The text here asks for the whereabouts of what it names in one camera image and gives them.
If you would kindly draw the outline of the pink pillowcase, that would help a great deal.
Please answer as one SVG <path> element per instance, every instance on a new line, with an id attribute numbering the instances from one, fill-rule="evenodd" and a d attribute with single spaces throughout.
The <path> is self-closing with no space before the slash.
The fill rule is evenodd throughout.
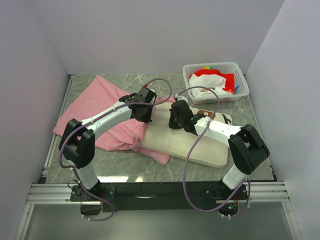
<path id="1" fill-rule="evenodd" d="M 62 136 L 67 123 L 75 119 L 86 129 L 92 129 L 95 146 L 106 151 L 133 150 L 166 165 L 170 156 L 140 146 L 147 124 L 131 117 L 131 110 L 119 99 L 128 93 L 97 75 L 93 82 L 67 108 L 53 132 Z"/>

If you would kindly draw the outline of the cream pillow with bear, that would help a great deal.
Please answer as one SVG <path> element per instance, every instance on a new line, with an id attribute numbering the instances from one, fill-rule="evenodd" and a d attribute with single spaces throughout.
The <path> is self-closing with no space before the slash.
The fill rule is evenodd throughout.
<path id="1" fill-rule="evenodd" d="M 183 129 L 169 128 L 170 108 L 170 102 L 155 106 L 152 122 L 147 124 L 139 145 L 146 150 L 185 159 L 198 137 Z M 204 136 L 193 149 L 189 159 L 210 167 L 223 168 L 227 164 L 228 149 L 225 144 Z"/>

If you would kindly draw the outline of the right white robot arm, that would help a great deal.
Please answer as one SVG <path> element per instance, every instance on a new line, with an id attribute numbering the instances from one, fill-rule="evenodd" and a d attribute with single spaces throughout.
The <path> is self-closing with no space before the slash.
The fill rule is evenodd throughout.
<path id="1" fill-rule="evenodd" d="M 233 166 L 222 178 L 219 187 L 222 198 L 230 200 L 237 194 L 237 186 L 249 177 L 269 156 L 270 151 L 256 128 L 251 124 L 235 126 L 193 114 L 185 100 L 171 104 L 169 128 L 183 129 L 198 137 L 208 137 L 229 147 Z"/>

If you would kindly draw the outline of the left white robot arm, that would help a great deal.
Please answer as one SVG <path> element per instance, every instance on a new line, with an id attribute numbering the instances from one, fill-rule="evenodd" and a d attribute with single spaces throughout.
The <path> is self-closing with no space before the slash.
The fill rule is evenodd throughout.
<path id="1" fill-rule="evenodd" d="M 91 164 L 95 156 L 95 142 L 111 128 L 130 119 L 142 123 L 151 122 L 157 94 L 146 85 L 139 92 L 127 94 L 111 107 L 93 117 L 67 122 L 59 144 L 59 164 L 75 171 L 83 185 L 82 195 L 88 201 L 100 195 L 100 181 Z"/>

